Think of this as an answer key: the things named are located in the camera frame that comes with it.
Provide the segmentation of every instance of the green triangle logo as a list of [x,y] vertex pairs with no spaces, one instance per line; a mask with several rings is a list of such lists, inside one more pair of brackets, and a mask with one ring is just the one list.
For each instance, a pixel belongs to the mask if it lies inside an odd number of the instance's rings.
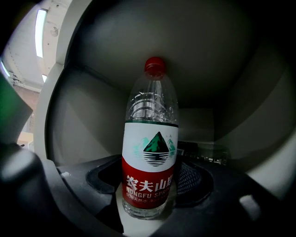
[[169,145],[169,150],[170,151],[176,150],[176,148],[174,146],[174,143],[173,143],[173,141],[171,139],[168,140],[168,145]]
[[167,144],[163,139],[160,131],[155,137],[149,142],[144,149],[145,152],[169,152]]

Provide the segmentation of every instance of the mountain logo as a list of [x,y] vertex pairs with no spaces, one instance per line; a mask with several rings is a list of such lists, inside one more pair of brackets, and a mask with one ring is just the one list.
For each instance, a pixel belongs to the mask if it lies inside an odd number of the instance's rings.
[[171,139],[165,142],[163,136],[158,132],[154,138],[149,141],[147,137],[134,146],[134,155],[136,158],[143,158],[148,164],[157,167],[172,158],[176,152],[174,143]]

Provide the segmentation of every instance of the red bottle cap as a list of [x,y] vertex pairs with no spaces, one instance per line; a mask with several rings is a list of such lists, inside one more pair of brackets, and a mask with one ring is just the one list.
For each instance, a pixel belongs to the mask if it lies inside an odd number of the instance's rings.
[[145,71],[148,71],[150,69],[165,73],[166,72],[165,62],[160,57],[151,57],[145,63]]

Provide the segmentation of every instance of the ceiling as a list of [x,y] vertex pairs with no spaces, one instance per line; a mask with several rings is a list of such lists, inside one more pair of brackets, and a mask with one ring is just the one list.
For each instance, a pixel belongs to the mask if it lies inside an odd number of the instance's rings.
[[249,18],[226,1],[120,1],[90,11],[76,64],[129,93],[145,61],[162,57],[181,107],[208,106],[237,78],[254,43]]
[[[32,10],[18,25],[4,49],[2,61],[17,83],[28,89],[40,91],[56,62],[56,46],[59,30],[72,0],[44,0]],[[43,58],[36,56],[35,22],[38,9],[47,9],[43,32]]]

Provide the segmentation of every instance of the gray panel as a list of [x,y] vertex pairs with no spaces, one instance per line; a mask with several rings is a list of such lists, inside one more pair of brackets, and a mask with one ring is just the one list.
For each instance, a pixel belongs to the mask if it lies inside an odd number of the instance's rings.
[[178,140],[213,143],[213,110],[207,108],[180,109]]
[[145,61],[162,57],[180,107],[209,106],[244,66],[253,44],[249,19],[224,1],[129,0],[79,29],[76,63],[129,92]]
[[215,141],[229,163],[248,171],[268,160],[296,126],[296,83],[285,60],[263,40],[241,77],[214,108]]
[[47,126],[48,159],[74,164],[120,154],[127,96],[75,68],[61,75]]

